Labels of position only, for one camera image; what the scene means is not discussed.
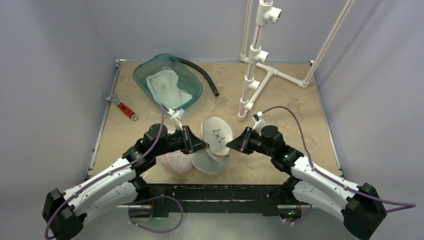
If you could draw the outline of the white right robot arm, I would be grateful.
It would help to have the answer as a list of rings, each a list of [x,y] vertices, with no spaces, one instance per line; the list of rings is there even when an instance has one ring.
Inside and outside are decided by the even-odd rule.
[[[289,146],[274,125],[263,127],[257,133],[246,127],[240,136],[226,146],[244,154],[254,152],[270,157],[274,167],[289,175],[280,186],[265,194],[266,203],[283,201],[292,204],[304,202],[339,219],[356,238],[368,240],[387,216],[383,204],[376,200],[377,190],[370,184],[359,186],[329,173],[337,184],[318,172],[326,170],[302,152]]]

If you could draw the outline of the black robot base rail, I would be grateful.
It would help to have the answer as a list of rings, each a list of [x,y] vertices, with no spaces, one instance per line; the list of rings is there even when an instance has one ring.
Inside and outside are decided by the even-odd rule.
[[[151,210],[153,217],[170,213],[261,214],[290,221],[301,217],[302,204],[280,185],[150,184],[132,205]]]

